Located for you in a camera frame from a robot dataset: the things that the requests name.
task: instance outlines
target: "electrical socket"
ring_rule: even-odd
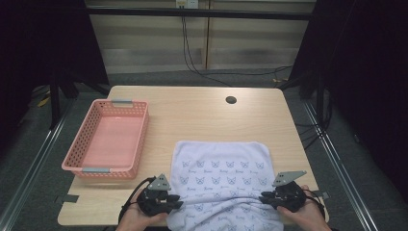
[[[198,0],[187,0],[188,9],[198,9]]]
[[[186,8],[186,7],[187,7],[186,0],[176,0],[176,8],[177,9]]]

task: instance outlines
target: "folded towel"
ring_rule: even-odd
[[[268,148],[258,142],[179,141],[170,193],[184,201],[167,217],[171,230],[281,231],[276,211],[258,199],[273,191]]]

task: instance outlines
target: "light wood tabletop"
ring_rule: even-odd
[[[228,103],[228,96],[235,97],[236,103]],[[296,183],[318,189],[281,90],[116,86],[108,98],[148,102],[149,123],[137,177],[108,180],[75,176],[68,194],[79,197],[76,203],[64,203],[58,217],[61,225],[117,224],[121,206],[139,182],[161,173],[169,178],[178,141],[263,143],[269,149],[275,174],[306,170]]]

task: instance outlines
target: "plastic basket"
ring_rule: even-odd
[[[80,177],[135,178],[147,123],[147,102],[94,100],[63,169]]]

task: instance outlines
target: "cloth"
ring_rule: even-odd
[[[171,194],[184,201],[167,217],[171,230],[268,230],[283,224],[258,196],[273,191],[268,149],[258,142],[179,141],[171,164]]]

